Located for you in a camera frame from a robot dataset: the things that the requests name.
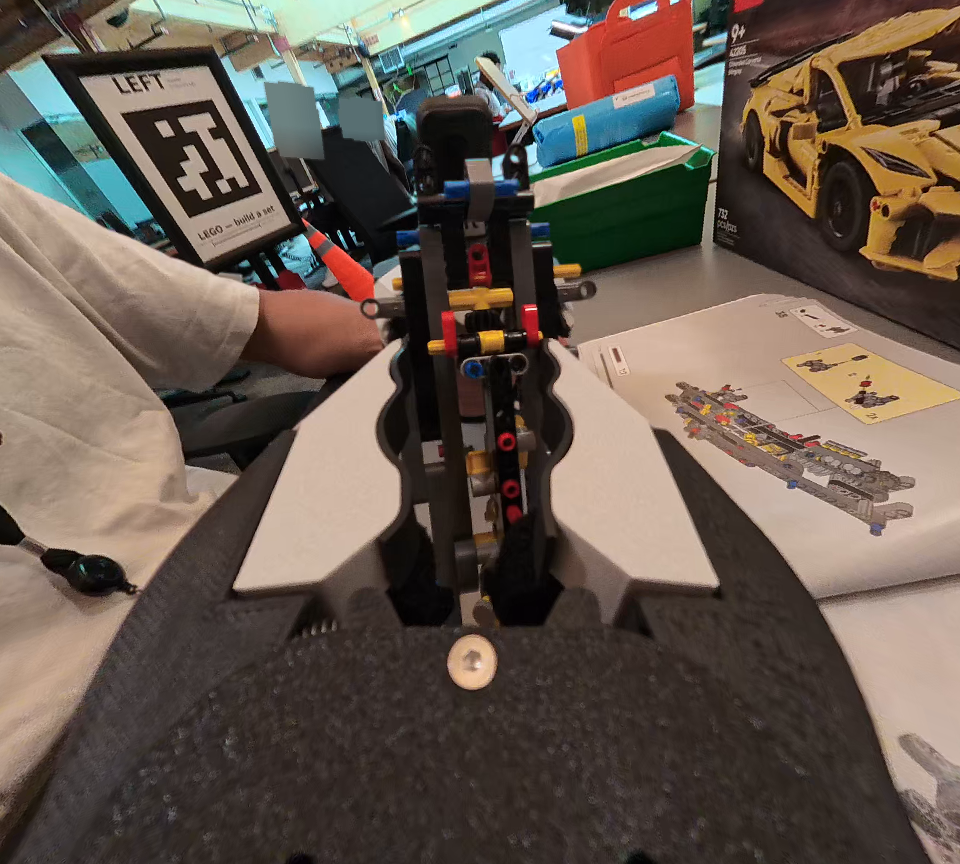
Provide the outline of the lego instruction booklet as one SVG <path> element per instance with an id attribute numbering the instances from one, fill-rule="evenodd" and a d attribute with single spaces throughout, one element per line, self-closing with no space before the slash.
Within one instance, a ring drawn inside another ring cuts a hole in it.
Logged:
<path id="1" fill-rule="evenodd" d="M 958 364 L 755 295 L 582 344 L 775 545 L 843 646 L 932 862 L 958 862 Z"/>

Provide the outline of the white paper bag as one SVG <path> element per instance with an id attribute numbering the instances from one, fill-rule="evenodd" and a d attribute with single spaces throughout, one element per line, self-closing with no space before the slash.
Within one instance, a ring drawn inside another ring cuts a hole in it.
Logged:
<path id="1" fill-rule="evenodd" d="M 542 208 L 562 200 L 630 182 L 675 165 L 686 163 L 700 150 L 699 145 L 652 147 L 611 158 L 578 170 L 543 177 L 531 182 L 534 207 Z"/>

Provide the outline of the lego car chassis model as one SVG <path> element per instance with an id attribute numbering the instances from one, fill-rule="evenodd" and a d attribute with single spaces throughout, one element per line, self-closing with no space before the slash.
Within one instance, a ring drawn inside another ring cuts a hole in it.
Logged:
<path id="1" fill-rule="evenodd" d="M 546 622 L 563 589 L 549 570 L 558 541 L 544 488 L 553 450 L 547 346 L 570 338 L 570 304 L 596 294 L 580 265 L 555 262 L 549 225 L 532 223 L 527 152 L 511 145 L 503 177 L 485 159 L 442 180 L 426 145 L 414 154 L 412 231 L 396 235 L 395 296 L 363 301 L 397 338 L 402 404 L 384 437 L 396 463 L 400 525 L 381 539 L 390 599 L 406 624 L 460 618 L 478 594 L 506 626 Z"/>

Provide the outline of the framed marker sign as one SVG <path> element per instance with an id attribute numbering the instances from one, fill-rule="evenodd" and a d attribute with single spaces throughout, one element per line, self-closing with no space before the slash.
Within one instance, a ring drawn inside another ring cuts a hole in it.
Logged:
<path id="1" fill-rule="evenodd" d="M 45 54 L 42 61 L 182 259 L 217 272 L 302 230 L 212 48 Z"/>

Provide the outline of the black badge reel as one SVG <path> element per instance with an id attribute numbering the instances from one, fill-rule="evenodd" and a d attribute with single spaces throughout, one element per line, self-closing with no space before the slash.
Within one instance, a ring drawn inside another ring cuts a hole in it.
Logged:
<path id="1" fill-rule="evenodd" d="M 128 581 L 125 570 L 112 558 L 48 548 L 40 560 L 47 570 L 63 578 L 79 594 L 103 596 L 138 593 L 138 586 Z"/>

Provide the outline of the lego set box yellow car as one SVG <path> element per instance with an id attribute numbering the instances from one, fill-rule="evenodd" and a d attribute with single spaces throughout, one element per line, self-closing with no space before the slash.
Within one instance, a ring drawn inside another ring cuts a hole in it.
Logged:
<path id="1" fill-rule="evenodd" d="M 959 0 L 732 0 L 714 243 L 959 341 Z"/>

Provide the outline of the green plastic bin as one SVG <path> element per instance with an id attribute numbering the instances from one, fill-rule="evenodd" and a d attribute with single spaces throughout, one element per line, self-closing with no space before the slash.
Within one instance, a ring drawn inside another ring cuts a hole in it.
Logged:
<path id="1" fill-rule="evenodd" d="M 635 151 L 672 145 L 699 145 L 686 163 L 630 182 L 534 208 L 532 223 L 548 226 L 554 257 L 563 264 L 594 271 L 650 258 L 701 243 L 714 151 L 699 142 L 661 132 L 533 175 L 543 177 L 578 170 Z"/>

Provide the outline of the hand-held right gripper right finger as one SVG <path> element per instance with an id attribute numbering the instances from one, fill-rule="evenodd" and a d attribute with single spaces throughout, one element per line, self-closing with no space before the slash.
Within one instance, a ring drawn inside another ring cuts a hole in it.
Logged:
<path id="1" fill-rule="evenodd" d="M 642 596 L 721 587 L 653 427 L 567 348 L 545 343 L 529 375 L 541 400 L 530 515 L 509 531 L 486 586 L 503 626 L 539 626 L 586 592 L 618 625 Z"/>

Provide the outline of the black office chair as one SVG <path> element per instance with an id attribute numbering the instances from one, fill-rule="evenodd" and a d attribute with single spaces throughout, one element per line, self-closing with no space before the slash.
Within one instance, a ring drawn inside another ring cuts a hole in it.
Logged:
<path id="1" fill-rule="evenodd" d="M 413 199 L 369 142 L 344 138 L 338 126 L 321 131 L 323 156 L 308 160 L 323 202 L 310 223 L 328 237 L 353 233 L 372 264 L 398 251 L 391 221 L 413 210 Z"/>

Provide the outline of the orange bag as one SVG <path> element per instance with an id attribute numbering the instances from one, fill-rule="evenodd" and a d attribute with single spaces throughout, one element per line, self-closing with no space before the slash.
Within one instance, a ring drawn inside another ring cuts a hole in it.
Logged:
<path id="1" fill-rule="evenodd" d="M 569 110 L 672 75 L 686 111 L 694 105 L 692 0 L 615 0 L 557 57 Z"/>

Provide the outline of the person's left forearm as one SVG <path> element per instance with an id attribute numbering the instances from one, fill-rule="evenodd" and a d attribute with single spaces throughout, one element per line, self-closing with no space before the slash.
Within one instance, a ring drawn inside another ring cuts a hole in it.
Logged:
<path id="1" fill-rule="evenodd" d="M 320 379 L 358 371 L 383 348 L 376 322 L 348 298 L 309 289 L 261 290 L 241 359 Z"/>

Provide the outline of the orange traffic cone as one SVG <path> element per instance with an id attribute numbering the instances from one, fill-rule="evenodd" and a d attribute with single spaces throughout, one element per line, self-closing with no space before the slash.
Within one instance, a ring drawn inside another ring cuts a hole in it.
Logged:
<path id="1" fill-rule="evenodd" d="M 307 242 L 316 257 L 354 302 L 362 303 L 376 295 L 373 274 L 324 233 L 301 219 Z"/>

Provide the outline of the blue wrapped package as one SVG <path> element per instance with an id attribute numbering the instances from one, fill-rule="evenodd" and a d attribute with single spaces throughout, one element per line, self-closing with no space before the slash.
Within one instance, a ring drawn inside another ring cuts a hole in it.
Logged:
<path id="1" fill-rule="evenodd" d="M 668 130 L 680 104 L 676 76 L 666 75 L 541 119 L 532 129 L 536 160 L 549 168 Z"/>

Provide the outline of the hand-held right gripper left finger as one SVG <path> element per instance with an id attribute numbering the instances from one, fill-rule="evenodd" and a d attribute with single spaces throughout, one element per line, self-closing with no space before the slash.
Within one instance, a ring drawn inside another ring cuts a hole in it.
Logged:
<path id="1" fill-rule="evenodd" d="M 354 595 L 373 590 L 408 625 L 451 620 L 454 598 L 436 581 L 402 461 L 410 390 L 396 340 L 296 426 L 235 594 L 307 594 L 324 618 L 344 624 Z"/>

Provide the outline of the white folding stand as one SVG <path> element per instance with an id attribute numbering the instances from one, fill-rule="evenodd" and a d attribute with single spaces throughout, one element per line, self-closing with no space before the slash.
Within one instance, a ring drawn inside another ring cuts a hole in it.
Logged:
<path id="1" fill-rule="evenodd" d="M 504 107 L 508 107 L 505 114 L 516 112 L 520 115 L 521 125 L 527 128 L 533 127 L 539 120 L 539 112 L 527 100 L 526 94 L 510 82 L 498 64 L 498 60 L 487 53 L 476 56 L 474 60 L 483 81 L 503 102 Z"/>

